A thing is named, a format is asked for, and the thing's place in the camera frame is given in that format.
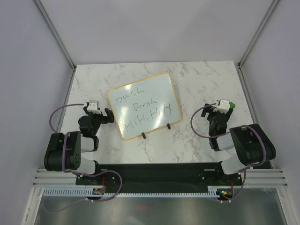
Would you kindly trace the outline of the green whiteboard eraser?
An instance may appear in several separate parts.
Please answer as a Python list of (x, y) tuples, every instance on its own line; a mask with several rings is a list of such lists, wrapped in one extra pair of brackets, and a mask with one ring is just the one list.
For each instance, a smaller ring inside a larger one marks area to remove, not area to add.
[(233, 109), (236, 105), (233, 102), (229, 102), (230, 109)]

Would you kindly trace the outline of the white whiteboard with wooden frame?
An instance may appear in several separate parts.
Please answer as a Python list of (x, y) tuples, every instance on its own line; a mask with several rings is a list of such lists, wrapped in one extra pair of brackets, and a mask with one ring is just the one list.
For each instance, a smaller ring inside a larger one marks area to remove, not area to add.
[(124, 140), (182, 120), (171, 75), (154, 75), (108, 90), (107, 98)]

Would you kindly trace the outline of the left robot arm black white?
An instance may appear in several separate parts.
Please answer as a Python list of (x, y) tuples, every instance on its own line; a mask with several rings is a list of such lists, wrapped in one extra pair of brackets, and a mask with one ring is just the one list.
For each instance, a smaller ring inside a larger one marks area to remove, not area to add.
[(50, 137), (44, 157), (47, 171), (72, 173), (86, 176), (87, 181), (97, 185), (103, 174), (97, 170), (98, 162), (82, 157), (82, 153), (95, 152), (99, 147), (97, 132), (102, 124), (114, 123), (112, 110), (106, 108), (105, 113), (97, 106), (88, 104), (83, 107), (86, 115), (78, 120), (79, 130), (59, 133), (54, 131)]

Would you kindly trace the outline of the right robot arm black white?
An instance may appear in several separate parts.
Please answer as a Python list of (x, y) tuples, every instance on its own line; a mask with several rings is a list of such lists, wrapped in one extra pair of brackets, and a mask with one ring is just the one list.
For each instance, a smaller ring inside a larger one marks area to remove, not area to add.
[(227, 122), (234, 106), (221, 108), (205, 104), (201, 116), (209, 121), (209, 144), (214, 151), (235, 149), (235, 154), (221, 162), (214, 173), (215, 181), (225, 185), (231, 174), (260, 166), (276, 157), (276, 149), (258, 124), (233, 127), (227, 132)]

